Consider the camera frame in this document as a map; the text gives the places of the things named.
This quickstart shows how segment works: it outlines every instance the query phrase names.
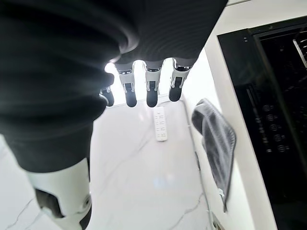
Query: white marble surface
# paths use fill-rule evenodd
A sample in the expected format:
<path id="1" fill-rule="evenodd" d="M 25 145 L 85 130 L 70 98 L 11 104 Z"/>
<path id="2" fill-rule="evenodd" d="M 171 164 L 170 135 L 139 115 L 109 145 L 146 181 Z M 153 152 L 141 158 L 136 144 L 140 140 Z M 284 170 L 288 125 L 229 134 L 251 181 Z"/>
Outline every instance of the white marble surface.
<path id="1" fill-rule="evenodd" d="M 109 108 L 96 120 L 88 230 L 210 229 L 184 105 L 159 101 L 165 108 L 165 142 L 155 140 L 153 109 L 145 102 Z M 59 230 L 40 212 L 25 174 L 1 140 L 0 187 L 0 230 Z"/>

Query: black fabric sleeve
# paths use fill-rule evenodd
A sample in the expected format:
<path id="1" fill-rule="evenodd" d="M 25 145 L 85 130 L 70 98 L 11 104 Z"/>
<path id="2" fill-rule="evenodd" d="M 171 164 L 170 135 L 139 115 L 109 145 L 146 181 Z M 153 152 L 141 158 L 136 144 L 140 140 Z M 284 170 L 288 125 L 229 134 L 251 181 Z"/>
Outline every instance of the black fabric sleeve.
<path id="1" fill-rule="evenodd" d="M 0 2 L 0 133 L 19 165 L 51 172 L 89 156 L 105 109 L 104 65 L 119 55 L 108 36 L 47 11 Z"/>

